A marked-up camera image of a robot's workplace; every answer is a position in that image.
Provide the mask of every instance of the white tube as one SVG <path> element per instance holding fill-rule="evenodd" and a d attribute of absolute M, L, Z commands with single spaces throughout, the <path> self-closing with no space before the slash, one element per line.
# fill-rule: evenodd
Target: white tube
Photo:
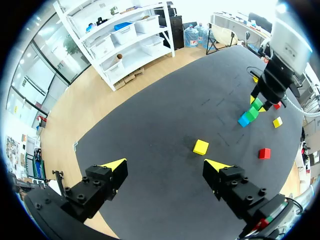
<path fill-rule="evenodd" d="M 300 113 L 302 113 L 306 117 L 315 118 L 315 117 L 319 117 L 320 116 L 320 111 L 319 112 L 314 112 L 314 113 L 305 112 L 302 109 L 300 109 L 299 107 L 297 107 L 287 96 L 285 96 L 284 99 L 287 99 L 288 102 L 293 106 L 294 109 L 298 110 Z"/>

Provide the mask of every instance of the poster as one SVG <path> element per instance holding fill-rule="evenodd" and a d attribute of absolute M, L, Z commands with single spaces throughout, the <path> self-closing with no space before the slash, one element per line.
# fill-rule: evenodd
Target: poster
<path fill-rule="evenodd" d="M 5 155 L 8 171 L 15 174 L 17 179 L 26 177 L 26 163 L 24 159 L 21 161 L 19 143 L 10 136 L 6 136 Z"/>

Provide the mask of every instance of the blue cube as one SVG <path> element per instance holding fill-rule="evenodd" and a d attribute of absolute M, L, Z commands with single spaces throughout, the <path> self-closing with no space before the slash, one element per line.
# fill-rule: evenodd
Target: blue cube
<path fill-rule="evenodd" d="M 246 117 L 246 112 L 239 118 L 238 123 L 239 123 L 243 128 L 250 123 L 249 119 Z"/>

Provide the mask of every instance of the glass wall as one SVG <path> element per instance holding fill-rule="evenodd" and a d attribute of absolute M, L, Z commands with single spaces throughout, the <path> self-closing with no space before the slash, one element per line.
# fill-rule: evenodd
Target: glass wall
<path fill-rule="evenodd" d="M 41 28 L 34 42 L 70 83 L 90 65 L 57 14 Z"/>
<path fill-rule="evenodd" d="M 16 67 L 6 109 L 36 128 L 89 61 L 55 13 L 36 33 Z"/>

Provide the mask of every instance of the red cube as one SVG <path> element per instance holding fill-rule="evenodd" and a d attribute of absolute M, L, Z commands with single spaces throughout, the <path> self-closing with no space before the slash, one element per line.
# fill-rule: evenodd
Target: red cube
<path fill-rule="evenodd" d="M 282 103 L 278 102 L 277 104 L 274 104 L 273 106 L 275 109 L 279 109 L 279 108 L 281 108 L 281 105 L 282 105 Z"/>
<path fill-rule="evenodd" d="M 270 159 L 271 149 L 270 148 L 262 148 L 259 151 L 259 159 Z"/>

